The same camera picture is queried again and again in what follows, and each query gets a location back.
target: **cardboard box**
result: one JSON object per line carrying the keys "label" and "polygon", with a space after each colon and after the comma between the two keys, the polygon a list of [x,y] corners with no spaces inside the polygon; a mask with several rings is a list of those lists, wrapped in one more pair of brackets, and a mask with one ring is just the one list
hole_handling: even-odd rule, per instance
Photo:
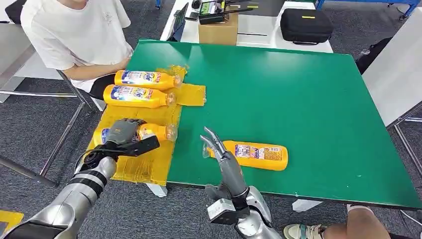
{"label": "cardboard box", "polygon": [[199,24],[199,43],[236,45],[237,26],[238,13],[229,14],[228,21],[205,25]]}

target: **gray carpet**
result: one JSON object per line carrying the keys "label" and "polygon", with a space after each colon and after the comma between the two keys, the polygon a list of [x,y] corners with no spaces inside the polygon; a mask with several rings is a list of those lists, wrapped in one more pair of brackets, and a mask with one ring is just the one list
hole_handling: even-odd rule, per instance
{"label": "gray carpet", "polygon": [[[154,0],[124,0],[132,21],[132,25],[124,31],[128,42],[135,47],[138,38],[158,39],[173,2],[163,0],[162,8],[156,10]],[[397,20],[401,14],[395,7],[386,8],[382,3],[328,1],[323,10],[336,27],[330,41],[334,52],[353,56],[370,44],[393,36],[403,23]],[[62,81],[41,79],[25,79],[18,90],[69,91]],[[11,96],[6,103],[0,104],[0,154],[40,171],[78,103],[76,99]],[[27,219],[51,202],[71,176],[73,164],[87,147],[100,117],[100,114],[84,109],[76,121],[48,173],[50,179],[60,183],[59,187],[48,189],[0,167],[0,209],[23,212]],[[415,153],[422,158],[422,124],[405,122],[402,127]],[[422,179],[397,134],[393,130],[389,133],[415,187],[422,195]],[[239,238],[232,227],[208,223],[206,205],[210,201],[202,189],[170,186],[168,190],[167,197],[158,198],[144,184],[110,181],[85,221],[79,238]],[[343,204],[323,203],[307,212],[295,213],[291,209],[291,198],[265,195],[265,199],[278,231],[291,223],[345,222],[346,209]],[[373,210],[389,231],[419,238],[422,228],[403,218],[398,210]],[[410,213],[420,219],[416,212]]]}

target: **blue table leg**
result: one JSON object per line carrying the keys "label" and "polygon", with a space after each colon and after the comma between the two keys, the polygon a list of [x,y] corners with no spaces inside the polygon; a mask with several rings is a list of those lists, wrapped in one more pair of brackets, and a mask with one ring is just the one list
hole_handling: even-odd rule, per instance
{"label": "blue table leg", "polygon": [[410,13],[417,7],[417,4],[409,4],[409,9],[405,12],[404,16],[408,17],[410,16]]}
{"label": "blue table leg", "polygon": [[322,8],[322,4],[324,4],[325,0],[318,0],[318,4],[316,5],[316,9],[317,10],[321,10]]}

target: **black cable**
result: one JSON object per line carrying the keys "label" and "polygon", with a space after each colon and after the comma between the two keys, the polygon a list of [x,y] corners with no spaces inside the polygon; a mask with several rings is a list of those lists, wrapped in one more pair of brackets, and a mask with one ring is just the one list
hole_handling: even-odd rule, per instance
{"label": "black cable", "polygon": [[116,150],[116,149],[101,149],[101,148],[94,148],[94,149],[90,149],[85,151],[83,154],[81,154],[78,159],[76,160],[76,164],[75,164],[75,170],[78,167],[78,164],[81,162],[82,157],[84,157],[85,154],[90,153],[90,152],[95,152],[95,151],[103,151],[103,152],[114,152],[114,153],[123,153],[123,150]]}

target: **yellow plastic mat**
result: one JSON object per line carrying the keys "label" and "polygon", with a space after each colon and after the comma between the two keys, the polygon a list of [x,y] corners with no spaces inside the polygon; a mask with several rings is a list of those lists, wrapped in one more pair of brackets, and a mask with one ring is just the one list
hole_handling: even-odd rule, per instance
{"label": "yellow plastic mat", "polygon": [[[184,77],[186,69],[179,66],[171,66],[171,75],[179,74]],[[181,105],[203,106],[205,102],[205,86],[183,84],[180,89],[172,88],[165,93],[174,92],[177,104],[174,106],[163,106],[155,109],[120,107],[107,105],[101,117],[97,130],[110,128],[116,120],[122,118],[142,119],[148,123],[159,125],[179,125]],[[171,158],[175,142],[162,141],[160,147],[138,157],[121,156],[117,161],[117,170],[112,179],[130,181],[135,183],[154,183],[165,186],[170,168]],[[94,140],[91,139],[88,149],[94,148]]]}
{"label": "yellow plastic mat", "polygon": [[0,210],[0,223],[7,223],[6,228],[3,232],[0,231],[0,236],[9,231],[14,226],[18,225],[22,221],[23,213],[8,212]]}

